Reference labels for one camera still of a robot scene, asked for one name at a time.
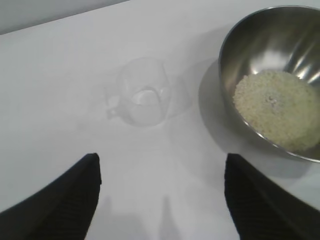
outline bowl rim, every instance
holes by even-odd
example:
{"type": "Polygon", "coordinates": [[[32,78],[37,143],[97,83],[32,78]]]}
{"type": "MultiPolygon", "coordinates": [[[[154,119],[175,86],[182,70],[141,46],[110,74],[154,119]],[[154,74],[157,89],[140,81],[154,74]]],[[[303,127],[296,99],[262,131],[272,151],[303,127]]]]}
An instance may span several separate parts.
{"type": "Polygon", "coordinates": [[[284,147],[274,143],[273,141],[269,140],[268,138],[266,138],[265,136],[263,136],[260,132],[258,132],[257,130],[255,130],[245,119],[244,117],[240,114],[240,112],[237,110],[236,106],[233,104],[233,101],[232,101],[232,98],[231,96],[227,93],[227,90],[226,88],[224,87],[224,84],[223,84],[223,81],[222,81],[222,73],[221,73],[221,58],[222,58],[222,53],[223,53],[223,50],[225,48],[225,44],[227,42],[227,39],[229,38],[229,36],[231,35],[231,33],[234,31],[234,29],[236,27],[238,27],[241,23],[243,23],[246,19],[258,14],[258,13],[261,13],[261,12],[264,12],[264,11],[268,11],[268,10],[271,10],[271,9],[280,9],[280,8],[302,8],[302,9],[309,9],[309,10],[316,10],[316,11],[320,11],[320,8],[317,8],[317,7],[311,7],[311,6],[305,6],[305,5],[277,5],[277,6],[271,6],[271,7],[266,7],[266,8],[263,8],[263,9],[260,9],[260,10],[257,10],[257,11],[254,11],[252,13],[250,13],[249,15],[246,15],[245,17],[243,17],[242,19],[240,19],[230,30],[229,32],[227,33],[227,35],[225,36],[223,42],[222,42],[222,45],[221,45],[221,48],[220,48],[220,51],[219,51],[219,57],[218,57],[218,72],[219,72],[219,82],[220,82],[220,88],[223,92],[223,95],[224,95],[224,99],[227,99],[228,103],[231,105],[231,107],[233,108],[233,110],[235,111],[235,113],[237,114],[237,116],[242,120],[243,123],[245,123],[245,125],[251,129],[256,135],[258,135],[260,138],[262,138],[263,140],[265,140],[266,142],[268,142],[269,144],[271,144],[272,146],[282,150],[283,152],[293,156],[293,157],[296,157],[296,158],[299,158],[299,159],[303,159],[303,160],[308,160],[308,161],[311,161],[311,162],[314,162],[314,163],[320,163],[320,160],[317,160],[317,159],[313,159],[313,158],[310,158],[310,157],[306,157],[306,156],[302,156],[302,155],[299,155],[298,153],[294,153],[294,152],[291,152],[287,149],[285,149],[284,147]]]}

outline rice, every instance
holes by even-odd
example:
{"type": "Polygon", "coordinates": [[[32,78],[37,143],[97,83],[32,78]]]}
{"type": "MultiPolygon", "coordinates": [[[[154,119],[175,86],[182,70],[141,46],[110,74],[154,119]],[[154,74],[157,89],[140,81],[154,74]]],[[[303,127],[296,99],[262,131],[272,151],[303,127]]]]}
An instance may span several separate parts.
{"type": "Polygon", "coordinates": [[[233,96],[236,109],[260,134],[291,152],[320,142],[320,96],[287,72],[244,76],[233,96]]]}

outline gray wall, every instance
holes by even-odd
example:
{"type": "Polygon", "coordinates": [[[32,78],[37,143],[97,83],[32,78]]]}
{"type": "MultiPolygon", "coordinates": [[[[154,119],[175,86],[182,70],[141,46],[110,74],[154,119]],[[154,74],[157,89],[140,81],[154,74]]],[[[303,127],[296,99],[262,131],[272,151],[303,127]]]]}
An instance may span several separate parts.
{"type": "Polygon", "coordinates": [[[0,0],[0,35],[125,0],[0,0]]]}

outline clear plastic measuring cup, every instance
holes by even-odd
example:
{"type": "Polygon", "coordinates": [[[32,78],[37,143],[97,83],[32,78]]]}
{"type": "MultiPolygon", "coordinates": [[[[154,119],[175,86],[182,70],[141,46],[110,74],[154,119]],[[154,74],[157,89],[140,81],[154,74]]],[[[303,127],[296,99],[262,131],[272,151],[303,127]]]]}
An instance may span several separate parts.
{"type": "Polygon", "coordinates": [[[139,126],[153,126],[167,116],[171,87],[163,63],[143,57],[128,63],[117,78],[120,101],[131,120],[139,126]]]}

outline metal mixing bowl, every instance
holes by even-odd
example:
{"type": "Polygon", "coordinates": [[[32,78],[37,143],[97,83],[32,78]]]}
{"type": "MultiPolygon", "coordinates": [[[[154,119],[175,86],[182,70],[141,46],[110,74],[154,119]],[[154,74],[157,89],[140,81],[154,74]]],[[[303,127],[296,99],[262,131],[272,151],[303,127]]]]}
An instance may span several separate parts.
{"type": "Polygon", "coordinates": [[[320,9],[276,6],[254,12],[231,29],[219,55],[222,95],[236,121],[242,120],[246,128],[288,154],[320,163],[320,144],[304,152],[289,152],[255,131],[235,108],[237,83],[262,70],[289,72],[320,88],[320,9]]]}

